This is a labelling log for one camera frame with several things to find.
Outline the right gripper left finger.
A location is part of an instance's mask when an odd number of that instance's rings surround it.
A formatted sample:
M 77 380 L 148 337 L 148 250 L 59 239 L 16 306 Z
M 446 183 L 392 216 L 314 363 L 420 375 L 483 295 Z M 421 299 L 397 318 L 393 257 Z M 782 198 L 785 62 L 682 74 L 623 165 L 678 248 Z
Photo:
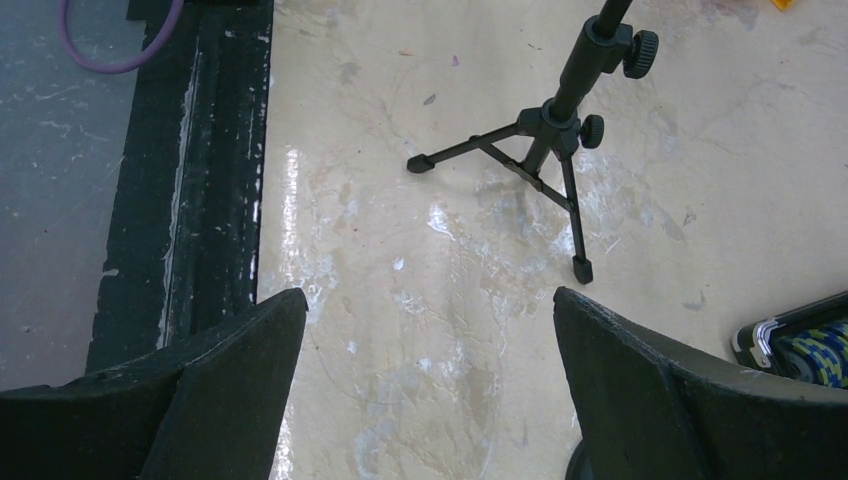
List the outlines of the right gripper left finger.
M 305 331 L 298 288 L 133 361 L 1 395 L 5 479 L 265 479 Z

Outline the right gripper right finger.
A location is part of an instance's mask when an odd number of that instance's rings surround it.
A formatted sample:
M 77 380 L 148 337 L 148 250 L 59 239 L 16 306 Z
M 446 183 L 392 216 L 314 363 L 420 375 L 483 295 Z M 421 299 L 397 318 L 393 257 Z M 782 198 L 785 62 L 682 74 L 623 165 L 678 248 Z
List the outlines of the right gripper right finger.
M 733 364 L 566 288 L 554 327 L 594 479 L 843 479 L 847 393 Z

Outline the black tripod mic stand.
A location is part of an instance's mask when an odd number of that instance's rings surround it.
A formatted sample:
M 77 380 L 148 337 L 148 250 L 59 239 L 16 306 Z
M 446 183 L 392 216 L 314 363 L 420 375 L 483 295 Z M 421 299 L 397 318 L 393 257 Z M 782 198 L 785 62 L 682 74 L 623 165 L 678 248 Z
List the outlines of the black tripod mic stand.
M 605 121 L 597 114 L 581 119 L 578 108 L 603 74 L 621 68 L 629 79 L 645 77 L 660 44 L 657 33 L 635 32 L 623 22 L 631 5 L 631 0 L 608 0 L 597 15 L 586 20 L 563 67 L 556 93 L 541 106 L 520 111 L 517 119 L 504 127 L 406 162 L 409 172 L 422 174 L 449 159 L 479 150 L 515 173 L 568 212 L 574 246 L 572 268 L 582 285 L 591 283 L 594 273 L 585 249 L 573 156 L 580 147 L 591 150 L 601 145 Z

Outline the round-base mic stand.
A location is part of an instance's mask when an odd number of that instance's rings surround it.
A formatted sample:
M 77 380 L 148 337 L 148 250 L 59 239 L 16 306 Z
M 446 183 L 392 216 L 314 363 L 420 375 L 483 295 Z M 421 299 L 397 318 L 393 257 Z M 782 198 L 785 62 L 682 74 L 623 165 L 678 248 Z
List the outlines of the round-base mic stand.
M 564 476 L 565 480 L 593 480 L 594 474 L 591 462 L 588 455 L 587 445 L 584 439 L 581 439 L 574 452 L 572 453 L 567 470 Z

